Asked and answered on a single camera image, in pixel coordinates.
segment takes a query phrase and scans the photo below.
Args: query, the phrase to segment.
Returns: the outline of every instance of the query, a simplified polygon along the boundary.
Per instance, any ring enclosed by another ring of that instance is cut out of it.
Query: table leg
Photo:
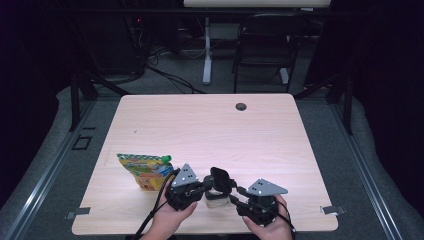
[[[203,69],[203,84],[211,83],[212,58],[211,58],[211,37],[209,18],[205,19],[205,67]]]

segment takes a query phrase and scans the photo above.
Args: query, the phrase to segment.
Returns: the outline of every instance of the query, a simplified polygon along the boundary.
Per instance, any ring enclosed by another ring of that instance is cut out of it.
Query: gray metal bracket
[[[274,183],[268,182],[265,179],[258,179],[254,184],[252,184],[247,190],[247,193],[255,196],[272,196],[276,194],[287,194],[289,191],[285,188],[282,188]]]
[[[177,174],[177,176],[172,181],[173,187],[180,187],[190,183],[198,182],[199,178],[194,173],[193,169],[191,169],[190,165],[187,163],[181,168],[181,171]]]

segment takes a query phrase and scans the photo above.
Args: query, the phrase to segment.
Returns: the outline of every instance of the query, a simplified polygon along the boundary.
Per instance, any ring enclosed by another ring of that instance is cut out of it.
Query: dark background
[[[333,10],[373,9],[374,17],[365,25],[327,21],[306,83],[342,71],[351,56],[359,56],[354,95],[364,105],[377,154],[406,200],[424,215],[424,17],[417,2],[333,0]],[[69,22],[45,15],[36,1],[0,3],[1,205],[51,127],[55,95],[77,69],[98,70],[93,53],[72,31]]]

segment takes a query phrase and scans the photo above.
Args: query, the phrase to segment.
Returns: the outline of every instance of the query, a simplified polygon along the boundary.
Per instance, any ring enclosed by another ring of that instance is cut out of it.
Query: black control device
[[[230,194],[233,188],[248,198],[246,203]],[[248,189],[239,187],[227,171],[216,167],[212,167],[211,175],[200,182],[191,167],[185,164],[169,184],[165,197],[168,204],[177,211],[199,201],[203,194],[207,200],[229,198],[230,202],[236,205],[240,216],[247,216],[256,224],[266,226],[278,215],[278,202],[274,195],[287,192],[286,189],[264,179],[258,179]]]

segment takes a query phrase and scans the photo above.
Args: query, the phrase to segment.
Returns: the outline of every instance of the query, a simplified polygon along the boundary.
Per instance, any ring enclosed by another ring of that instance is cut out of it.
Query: finger
[[[191,214],[193,214],[194,209],[196,209],[196,207],[197,207],[197,202],[193,202],[193,203],[191,203],[191,204],[190,204],[190,206],[188,206],[188,207],[184,210],[186,217],[189,217]]]
[[[286,210],[287,208],[287,202],[286,200],[284,200],[284,198],[280,195],[275,195],[276,200],[279,202],[278,204],[278,213],[280,213],[281,215],[283,215],[284,217],[288,217],[288,212]]]
[[[262,228],[261,226],[253,222],[249,217],[243,216],[242,219],[244,221],[244,224],[246,224],[247,228],[253,233],[257,232],[260,228]]]

